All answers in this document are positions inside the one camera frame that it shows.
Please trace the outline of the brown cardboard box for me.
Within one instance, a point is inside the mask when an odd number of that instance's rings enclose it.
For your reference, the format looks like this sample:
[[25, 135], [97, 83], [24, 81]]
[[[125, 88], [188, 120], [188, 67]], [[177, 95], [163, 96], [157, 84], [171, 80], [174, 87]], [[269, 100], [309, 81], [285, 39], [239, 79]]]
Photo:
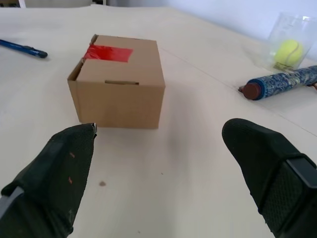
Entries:
[[99, 127], [158, 128], [165, 81], [156, 41], [94, 35], [90, 45], [133, 53], [128, 62], [80, 59], [67, 79], [79, 121]]

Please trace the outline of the blue pen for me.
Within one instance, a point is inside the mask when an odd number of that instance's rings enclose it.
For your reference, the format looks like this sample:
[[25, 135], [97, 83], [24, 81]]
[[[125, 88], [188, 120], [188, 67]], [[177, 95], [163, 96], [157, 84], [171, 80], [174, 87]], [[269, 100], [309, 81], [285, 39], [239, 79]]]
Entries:
[[24, 54], [35, 56], [35, 57], [38, 57], [41, 59], [45, 59], [48, 57], [47, 52], [37, 50], [37, 49], [30, 47], [30, 46], [23, 46], [23, 45], [8, 42], [8, 41], [1, 40], [1, 39], [0, 39], [0, 46], [6, 47], [8, 49], [15, 50], [15, 51], [18, 51], [18, 52], [21, 52]]

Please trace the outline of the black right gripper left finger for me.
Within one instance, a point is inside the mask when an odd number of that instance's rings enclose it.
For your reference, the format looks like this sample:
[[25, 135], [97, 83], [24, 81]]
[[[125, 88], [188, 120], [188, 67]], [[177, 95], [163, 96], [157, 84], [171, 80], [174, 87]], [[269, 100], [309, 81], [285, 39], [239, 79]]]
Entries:
[[0, 238], [68, 238], [86, 188], [95, 123], [66, 128], [1, 190]]

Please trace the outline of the blue patterned rolled scroll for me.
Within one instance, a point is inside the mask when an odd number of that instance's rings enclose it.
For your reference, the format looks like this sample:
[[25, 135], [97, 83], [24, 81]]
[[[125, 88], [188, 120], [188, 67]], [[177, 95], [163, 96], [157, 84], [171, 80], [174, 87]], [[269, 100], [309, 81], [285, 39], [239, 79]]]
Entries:
[[302, 86], [317, 85], [317, 65], [249, 80], [238, 91], [249, 100], [260, 100]]

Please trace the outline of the yellow tennis ball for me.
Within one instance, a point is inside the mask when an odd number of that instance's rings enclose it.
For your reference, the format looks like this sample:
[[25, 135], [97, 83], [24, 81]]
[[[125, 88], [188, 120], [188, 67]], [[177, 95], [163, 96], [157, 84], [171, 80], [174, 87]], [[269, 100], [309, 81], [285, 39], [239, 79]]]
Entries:
[[303, 57], [303, 46], [296, 40], [282, 42], [277, 50], [274, 60], [279, 66], [295, 67]]

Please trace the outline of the red tape strip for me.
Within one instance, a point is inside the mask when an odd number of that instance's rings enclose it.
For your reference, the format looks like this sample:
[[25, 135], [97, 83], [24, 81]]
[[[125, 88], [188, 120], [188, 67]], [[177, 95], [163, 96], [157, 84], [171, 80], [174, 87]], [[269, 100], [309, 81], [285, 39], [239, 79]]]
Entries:
[[90, 45], [83, 58], [85, 60], [128, 62], [132, 53], [133, 49], [128, 48]]

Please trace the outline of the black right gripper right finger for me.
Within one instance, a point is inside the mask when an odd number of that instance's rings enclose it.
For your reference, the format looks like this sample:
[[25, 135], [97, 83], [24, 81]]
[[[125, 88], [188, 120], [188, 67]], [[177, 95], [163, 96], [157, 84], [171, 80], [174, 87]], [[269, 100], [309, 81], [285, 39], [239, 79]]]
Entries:
[[230, 119], [222, 138], [275, 238], [317, 238], [317, 165], [281, 133]]

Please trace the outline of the clear plastic container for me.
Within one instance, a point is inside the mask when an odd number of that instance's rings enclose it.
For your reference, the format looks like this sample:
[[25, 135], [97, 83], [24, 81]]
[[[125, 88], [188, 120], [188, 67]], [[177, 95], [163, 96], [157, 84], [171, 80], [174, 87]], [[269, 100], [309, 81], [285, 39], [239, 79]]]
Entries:
[[[277, 50], [282, 42], [286, 40], [296, 40], [303, 46], [303, 57], [293, 68], [279, 66], [274, 60]], [[274, 70], [296, 70], [299, 68], [315, 41], [317, 41], [317, 17], [283, 12], [279, 15], [267, 41], [264, 43], [262, 51], [263, 63], [268, 68]]]

